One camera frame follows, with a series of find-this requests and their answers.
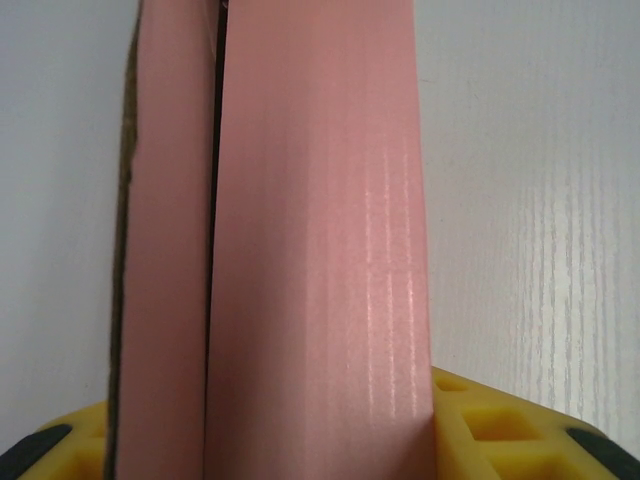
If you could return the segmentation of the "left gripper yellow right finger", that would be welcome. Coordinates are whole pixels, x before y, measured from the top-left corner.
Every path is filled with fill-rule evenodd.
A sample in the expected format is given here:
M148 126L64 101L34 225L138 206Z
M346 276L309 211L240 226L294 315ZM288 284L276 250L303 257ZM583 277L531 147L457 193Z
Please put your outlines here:
M640 480L640 460L594 426L432 369L437 480Z

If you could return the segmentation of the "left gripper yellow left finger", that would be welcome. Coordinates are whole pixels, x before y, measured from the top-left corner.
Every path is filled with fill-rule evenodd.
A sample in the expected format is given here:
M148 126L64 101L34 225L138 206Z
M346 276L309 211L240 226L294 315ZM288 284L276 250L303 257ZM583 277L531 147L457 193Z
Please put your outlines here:
M0 454L0 480L116 480L117 403L55 418Z

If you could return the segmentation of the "pink cardboard box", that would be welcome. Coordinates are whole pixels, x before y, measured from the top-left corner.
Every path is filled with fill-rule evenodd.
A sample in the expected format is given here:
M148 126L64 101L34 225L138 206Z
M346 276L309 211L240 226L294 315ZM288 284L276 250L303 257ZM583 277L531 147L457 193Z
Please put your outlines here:
M436 480L414 0L137 0L105 480Z

